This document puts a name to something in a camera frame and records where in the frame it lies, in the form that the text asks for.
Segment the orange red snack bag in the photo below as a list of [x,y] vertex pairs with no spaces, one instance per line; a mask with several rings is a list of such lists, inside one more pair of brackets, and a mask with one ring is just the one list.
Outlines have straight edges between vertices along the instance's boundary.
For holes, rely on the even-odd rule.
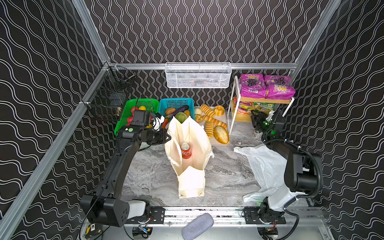
[[250,115],[253,109],[254,109],[253,102],[239,101],[237,113],[241,115]]

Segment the red soda can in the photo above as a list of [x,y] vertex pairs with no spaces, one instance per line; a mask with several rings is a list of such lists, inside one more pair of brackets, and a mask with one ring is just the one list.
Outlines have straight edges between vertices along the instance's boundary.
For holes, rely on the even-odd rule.
[[181,153],[182,153],[182,158],[183,159],[189,159],[192,156],[192,150],[191,150],[191,145],[187,142],[183,142],[180,146],[181,148]]

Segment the cream canvas tote bag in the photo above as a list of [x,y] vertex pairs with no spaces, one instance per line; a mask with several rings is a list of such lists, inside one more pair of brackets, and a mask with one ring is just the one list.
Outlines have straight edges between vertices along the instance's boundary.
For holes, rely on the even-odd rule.
[[[182,124],[172,119],[168,124],[168,134],[172,139],[165,143],[167,158],[178,178],[179,198],[195,198],[205,195],[205,167],[214,157],[212,145],[205,130],[192,118]],[[192,156],[183,159],[181,144],[191,145]]]

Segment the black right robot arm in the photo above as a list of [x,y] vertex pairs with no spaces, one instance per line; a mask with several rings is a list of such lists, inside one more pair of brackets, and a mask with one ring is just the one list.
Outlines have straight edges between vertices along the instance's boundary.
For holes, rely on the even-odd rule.
[[263,134],[263,144],[286,163],[283,185],[273,195],[265,197],[260,205],[259,219],[265,224],[275,223],[290,204],[317,196],[323,187],[321,157],[281,137],[285,118],[280,112],[273,114],[269,121],[267,118],[264,112],[251,111],[252,125],[256,132]]

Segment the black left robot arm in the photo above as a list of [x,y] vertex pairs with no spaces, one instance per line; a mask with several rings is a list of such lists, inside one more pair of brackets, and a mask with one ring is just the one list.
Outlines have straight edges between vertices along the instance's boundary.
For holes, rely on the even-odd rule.
[[171,140],[165,129],[155,130],[159,114],[135,110],[128,126],[118,131],[116,146],[108,168],[95,189],[83,195],[80,206],[91,224],[122,227],[130,219],[147,222],[150,204],[145,200],[121,199],[123,185],[135,154],[142,143],[162,145]]

